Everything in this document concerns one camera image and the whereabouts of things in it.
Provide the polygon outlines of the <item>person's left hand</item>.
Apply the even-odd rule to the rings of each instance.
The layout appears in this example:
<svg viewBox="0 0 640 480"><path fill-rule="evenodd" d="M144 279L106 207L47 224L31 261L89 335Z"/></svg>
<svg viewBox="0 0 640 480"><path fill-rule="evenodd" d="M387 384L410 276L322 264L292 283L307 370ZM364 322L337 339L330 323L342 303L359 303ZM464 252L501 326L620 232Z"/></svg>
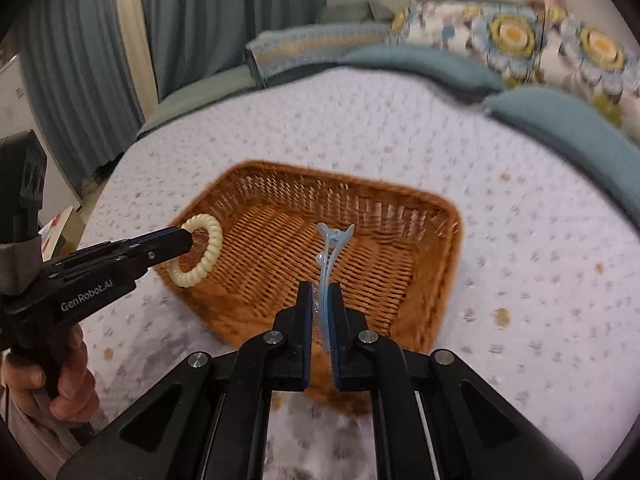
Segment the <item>person's left hand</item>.
<svg viewBox="0 0 640 480"><path fill-rule="evenodd" d="M46 410L40 408L32 393L44 387L46 373L34 362L10 352L1 369L11 400L23 413L43 425L47 416L69 424L90 422L100 409L100 399L96 393L96 378L88 369L88 348L81 327L69 327L48 346L61 367L58 396Z"/></svg>

